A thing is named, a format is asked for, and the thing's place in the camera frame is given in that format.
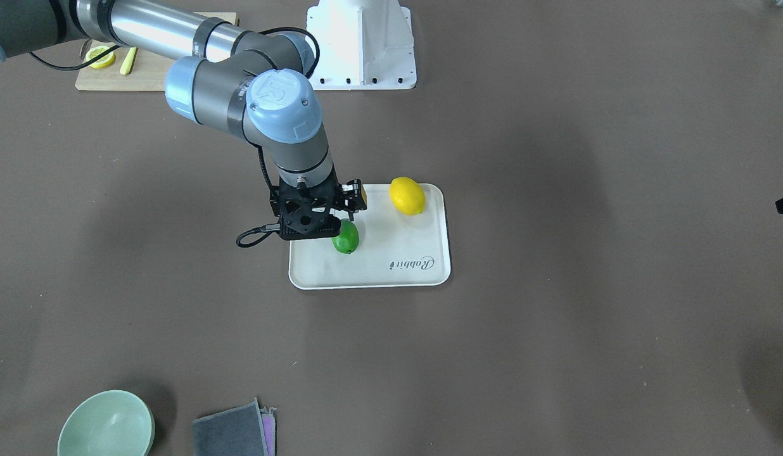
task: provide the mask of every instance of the cutting board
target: cutting board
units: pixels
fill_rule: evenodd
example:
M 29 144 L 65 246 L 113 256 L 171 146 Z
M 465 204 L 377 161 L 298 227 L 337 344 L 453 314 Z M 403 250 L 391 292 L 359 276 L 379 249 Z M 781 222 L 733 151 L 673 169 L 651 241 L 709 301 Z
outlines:
M 219 17 L 234 25 L 239 24 L 237 13 L 231 12 L 198 12 L 199 15 Z M 86 49 L 93 46 L 112 46 L 113 43 L 91 41 Z M 130 49 L 116 49 L 116 61 L 105 68 L 95 69 L 91 67 L 79 70 L 76 76 L 76 89 L 79 90 L 110 90 L 131 92 L 163 92 L 163 78 L 166 71 L 172 66 L 174 60 L 152 54 L 148 50 L 138 49 L 136 63 L 128 75 L 118 72 L 122 62 Z

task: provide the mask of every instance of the yellow lemon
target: yellow lemon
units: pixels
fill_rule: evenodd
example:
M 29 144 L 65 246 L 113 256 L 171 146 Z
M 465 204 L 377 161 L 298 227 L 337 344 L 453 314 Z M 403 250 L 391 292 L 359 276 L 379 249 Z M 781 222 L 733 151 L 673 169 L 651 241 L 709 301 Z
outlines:
M 93 58 L 96 58 L 97 55 L 101 54 L 102 52 L 105 52 L 105 50 L 110 49 L 109 46 L 96 46 L 92 47 L 88 52 L 87 55 L 85 55 L 85 61 L 93 60 Z M 104 68 L 109 67 L 113 64 L 113 62 L 116 61 L 116 52 L 111 52 L 110 54 L 105 55 L 105 57 L 100 58 L 97 61 L 94 61 L 94 63 L 90 64 L 91 68 Z
M 401 213 L 417 215 L 426 208 L 426 194 L 414 179 L 395 178 L 389 185 L 389 197 Z

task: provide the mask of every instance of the gray table surface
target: gray table surface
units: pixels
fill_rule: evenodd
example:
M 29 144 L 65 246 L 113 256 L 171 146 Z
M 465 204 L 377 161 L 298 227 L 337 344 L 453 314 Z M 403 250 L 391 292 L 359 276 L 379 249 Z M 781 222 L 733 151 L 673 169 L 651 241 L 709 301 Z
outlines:
M 443 191 L 435 288 L 299 291 L 286 243 L 233 244 L 270 222 L 252 148 L 0 64 L 0 455 L 118 388 L 152 456 L 253 396 L 279 455 L 783 454 L 783 9 L 403 5 L 417 87 L 319 96 L 342 179 Z

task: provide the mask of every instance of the bowl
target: bowl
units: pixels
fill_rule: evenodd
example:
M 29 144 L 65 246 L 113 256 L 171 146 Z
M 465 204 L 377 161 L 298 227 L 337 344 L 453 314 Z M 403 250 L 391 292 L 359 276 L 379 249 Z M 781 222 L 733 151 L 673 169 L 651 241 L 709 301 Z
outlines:
M 59 433 L 58 456 L 146 456 L 155 438 L 155 421 L 133 393 L 98 393 L 70 414 Z

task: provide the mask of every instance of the lemon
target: lemon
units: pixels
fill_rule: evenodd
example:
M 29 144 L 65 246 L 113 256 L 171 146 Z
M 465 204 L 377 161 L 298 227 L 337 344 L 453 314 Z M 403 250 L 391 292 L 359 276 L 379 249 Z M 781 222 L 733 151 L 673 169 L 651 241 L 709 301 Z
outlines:
M 97 55 L 101 54 L 102 52 L 105 52 L 105 50 L 110 49 L 110 46 L 96 46 L 92 47 L 88 52 L 87 55 L 85 55 L 85 61 L 93 60 L 93 58 L 96 58 Z M 111 52 L 110 54 L 105 55 L 105 57 L 100 58 L 97 61 L 94 61 L 94 63 L 91 63 L 91 68 L 104 68 L 109 67 L 113 64 L 113 62 L 116 61 L 116 52 Z
M 401 213 L 417 215 L 426 208 L 426 194 L 411 178 L 395 178 L 389 185 L 389 197 Z
M 337 251 L 349 255 L 357 249 L 359 243 L 360 239 L 357 235 L 357 226 L 345 218 L 342 219 L 341 232 L 338 236 L 333 237 L 333 246 Z

